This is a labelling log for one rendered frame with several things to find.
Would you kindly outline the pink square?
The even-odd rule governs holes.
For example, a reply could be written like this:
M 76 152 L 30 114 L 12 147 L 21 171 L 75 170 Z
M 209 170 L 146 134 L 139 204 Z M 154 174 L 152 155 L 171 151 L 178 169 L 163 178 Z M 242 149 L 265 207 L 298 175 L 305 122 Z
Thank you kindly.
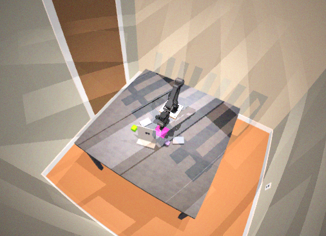
M 156 130 L 156 135 L 158 135 L 161 138 L 164 138 L 166 136 L 166 134 L 168 133 L 168 131 L 169 131 L 168 128 L 164 127 L 162 129 L 162 131 L 160 132 L 160 126 L 159 125 L 156 127 L 155 130 Z

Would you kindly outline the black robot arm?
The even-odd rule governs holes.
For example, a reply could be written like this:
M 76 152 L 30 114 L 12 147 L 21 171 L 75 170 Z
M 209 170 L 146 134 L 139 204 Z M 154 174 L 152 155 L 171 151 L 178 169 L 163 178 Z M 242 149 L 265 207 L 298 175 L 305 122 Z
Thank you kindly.
M 164 111 L 161 112 L 160 115 L 156 115 L 155 119 L 160 119 L 160 121 L 161 121 L 161 118 L 169 117 L 170 112 L 176 113 L 178 111 L 177 110 L 179 107 L 178 95 L 180 92 L 180 88 L 184 85 L 184 83 L 185 83 L 184 79 L 181 79 L 181 78 L 175 79 L 169 100 L 165 103 L 165 105 L 163 107 Z

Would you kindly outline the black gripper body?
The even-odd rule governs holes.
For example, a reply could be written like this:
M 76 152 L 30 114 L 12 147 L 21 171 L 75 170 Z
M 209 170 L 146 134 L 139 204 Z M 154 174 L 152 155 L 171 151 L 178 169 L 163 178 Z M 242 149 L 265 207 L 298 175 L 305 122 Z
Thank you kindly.
M 157 123 L 157 125 L 164 127 L 165 123 L 169 122 L 170 120 L 168 119 L 169 117 L 162 118 L 161 121 Z

